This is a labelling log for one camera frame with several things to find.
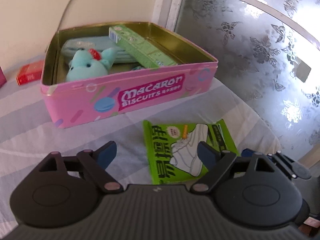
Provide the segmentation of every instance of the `bed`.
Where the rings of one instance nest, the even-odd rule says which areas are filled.
[[[16,72],[5,72],[8,82],[0,88],[0,238],[17,225],[9,207],[11,192],[49,152],[71,156],[113,140],[118,152],[107,171],[124,187],[151,183],[143,119],[153,123],[210,123],[223,118],[239,152],[251,148],[266,154],[281,149],[265,122],[215,78],[203,94],[59,129],[51,122],[42,100],[40,82],[19,87]]]

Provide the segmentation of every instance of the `pink tin box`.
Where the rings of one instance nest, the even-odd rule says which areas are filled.
[[[123,24],[148,39],[180,65],[130,70],[137,64],[112,67],[107,76],[64,82],[68,59],[60,53],[73,38],[108,35]],[[41,93],[57,127],[66,128],[206,92],[217,70],[216,58],[181,37],[148,22],[105,23],[58,31],[49,45],[41,78]]]

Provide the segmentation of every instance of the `macaron biscuits box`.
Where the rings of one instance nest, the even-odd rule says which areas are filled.
[[[212,124],[152,124],[144,120],[143,130],[153,184],[183,182],[206,174],[206,153],[200,155],[197,150],[201,141],[219,152],[238,154],[223,119]]]
[[[68,61],[61,53],[63,44],[81,37],[108,36],[109,28],[116,25],[147,40],[157,55],[172,59],[172,65],[131,71],[139,63],[114,64],[107,76],[65,82]],[[54,35],[44,61],[41,93],[55,126],[67,128],[206,92],[217,67],[215,57],[153,23],[88,25],[59,30]]]

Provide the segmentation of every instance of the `green package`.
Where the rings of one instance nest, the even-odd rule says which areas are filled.
[[[197,156],[200,141],[239,155],[223,119],[212,124],[152,124],[143,121],[153,184],[198,179],[208,172]]]
[[[124,25],[110,27],[109,38],[145,68],[177,65],[168,55]]]

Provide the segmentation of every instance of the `pink object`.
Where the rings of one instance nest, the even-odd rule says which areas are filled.
[[[206,92],[217,70],[218,61],[164,66],[115,73],[108,76],[46,86],[41,93],[57,127],[123,114]]]
[[[0,67],[0,87],[2,87],[4,85],[4,83],[6,83],[7,80],[5,79],[5,76],[1,70],[1,67]]]

